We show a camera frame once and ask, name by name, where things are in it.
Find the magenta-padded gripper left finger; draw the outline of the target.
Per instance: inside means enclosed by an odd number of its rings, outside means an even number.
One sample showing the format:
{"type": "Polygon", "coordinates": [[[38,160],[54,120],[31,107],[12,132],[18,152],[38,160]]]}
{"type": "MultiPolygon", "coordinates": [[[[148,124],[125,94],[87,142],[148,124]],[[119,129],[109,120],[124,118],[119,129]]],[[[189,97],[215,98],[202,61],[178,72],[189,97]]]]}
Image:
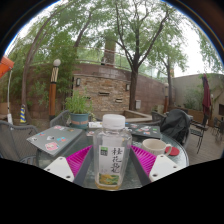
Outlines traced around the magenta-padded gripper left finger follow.
{"type": "Polygon", "coordinates": [[[82,186],[92,159],[93,148],[87,146],[67,158],[58,157],[45,171],[82,186]]]}

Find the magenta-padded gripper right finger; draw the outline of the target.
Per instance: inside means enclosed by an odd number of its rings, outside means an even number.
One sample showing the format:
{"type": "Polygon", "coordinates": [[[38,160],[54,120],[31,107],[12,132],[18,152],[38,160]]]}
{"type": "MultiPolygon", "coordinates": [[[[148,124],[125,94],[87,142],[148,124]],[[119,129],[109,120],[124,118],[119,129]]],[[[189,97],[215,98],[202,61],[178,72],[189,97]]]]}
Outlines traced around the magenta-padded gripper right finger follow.
{"type": "Polygon", "coordinates": [[[131,147],[130,157],[143,186],[181,170],[167,156],[155,156],[137,146],[131,147]]]}

